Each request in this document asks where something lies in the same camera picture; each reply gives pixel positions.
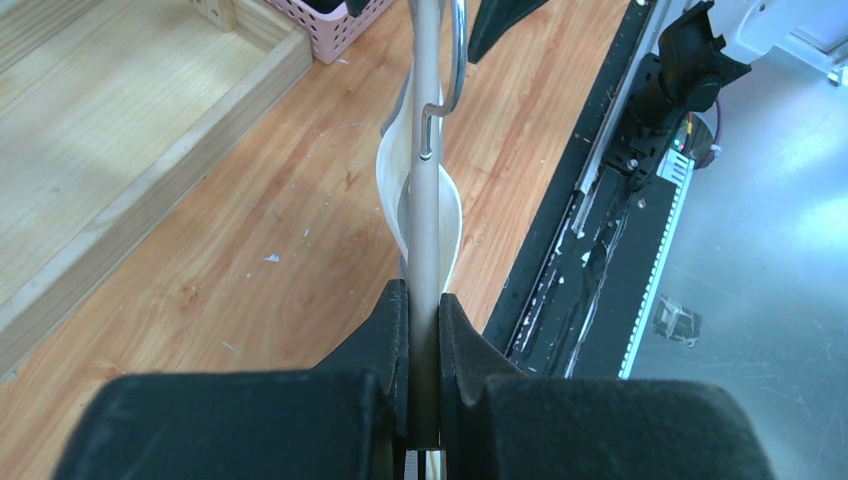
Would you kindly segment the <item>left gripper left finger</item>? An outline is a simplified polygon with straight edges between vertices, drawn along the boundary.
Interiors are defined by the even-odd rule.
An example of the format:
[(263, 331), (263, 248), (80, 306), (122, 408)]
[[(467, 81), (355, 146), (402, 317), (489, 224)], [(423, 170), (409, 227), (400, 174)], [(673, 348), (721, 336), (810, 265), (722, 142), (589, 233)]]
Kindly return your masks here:
[(400, 479), (407, 321), (397, 279), (313, 368), (117, 377), (86, 407), (53, 477)]

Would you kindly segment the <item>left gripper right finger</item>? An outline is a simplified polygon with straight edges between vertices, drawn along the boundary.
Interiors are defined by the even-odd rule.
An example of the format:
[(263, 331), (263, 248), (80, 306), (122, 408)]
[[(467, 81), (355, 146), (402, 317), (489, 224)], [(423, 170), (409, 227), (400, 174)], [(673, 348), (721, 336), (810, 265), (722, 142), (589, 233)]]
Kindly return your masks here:
[(450, 479), (770, 479), (740, 405), (709, 384), (531, 377), (439, 305)]

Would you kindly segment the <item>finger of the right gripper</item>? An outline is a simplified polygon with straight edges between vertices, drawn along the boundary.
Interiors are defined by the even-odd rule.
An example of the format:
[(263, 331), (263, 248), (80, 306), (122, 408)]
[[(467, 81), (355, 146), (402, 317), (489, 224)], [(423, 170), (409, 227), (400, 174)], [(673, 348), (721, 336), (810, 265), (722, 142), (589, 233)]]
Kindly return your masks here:
[(468, 41), (468, 61), (477, 64), (521, 20), (547, 0), (482, 0)]

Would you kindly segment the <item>grey white underwear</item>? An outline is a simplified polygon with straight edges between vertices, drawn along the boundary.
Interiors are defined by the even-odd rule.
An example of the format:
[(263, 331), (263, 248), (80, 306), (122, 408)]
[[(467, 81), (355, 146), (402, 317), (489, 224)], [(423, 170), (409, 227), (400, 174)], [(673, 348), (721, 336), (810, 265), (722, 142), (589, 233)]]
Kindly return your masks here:
[(448, 292), (454, 277), (463, 237), (463, 206), (459, 189), (446, 169), (443, 119), (431, 119), (429, 166), (438, 175), (425, 189), (414, 181), (415, 164), (420, 162), (418, 127), (421, 109), (415, 104), (415, 69), (407, 71), (394, 109), (381, 130), (376, 156), (377, 193), (385, 222), (401, 253), (403, 278), (410, 278), (411, 266), (420, 257), (418, 232), (431, 237), (429, 257), (438, 272), (442, 293)]

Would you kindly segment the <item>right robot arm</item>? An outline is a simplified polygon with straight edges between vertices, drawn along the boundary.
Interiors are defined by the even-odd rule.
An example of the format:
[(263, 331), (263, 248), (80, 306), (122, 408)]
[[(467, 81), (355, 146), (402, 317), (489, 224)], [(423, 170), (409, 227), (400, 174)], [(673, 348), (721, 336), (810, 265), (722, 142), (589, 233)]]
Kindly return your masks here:
[(649, 1), (631, 11), (645, 24), (609, 82), (608, 109), (575, 184), (583, 195), (607, 171), (641, 189), (683, 124), (774, 49), (823, 72), (847, 66), (844, 1)]

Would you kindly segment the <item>beige hanger with grey underwear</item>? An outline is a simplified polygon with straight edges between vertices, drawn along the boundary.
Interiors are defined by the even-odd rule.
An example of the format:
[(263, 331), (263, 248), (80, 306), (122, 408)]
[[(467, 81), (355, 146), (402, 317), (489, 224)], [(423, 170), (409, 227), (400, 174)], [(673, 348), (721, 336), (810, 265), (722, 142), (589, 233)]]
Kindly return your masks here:
[[(451, 74), (441, 92), (440, 38), (443, 8), (451, 9)], [(413, 139), (409, 184), (409, 443), (415, 450), (440, 446), (439, 327), (439, 165), (442, 144), (438, 120), (457, 107), (466, 78), (467, 3), (418, 1), (415, 5)]]

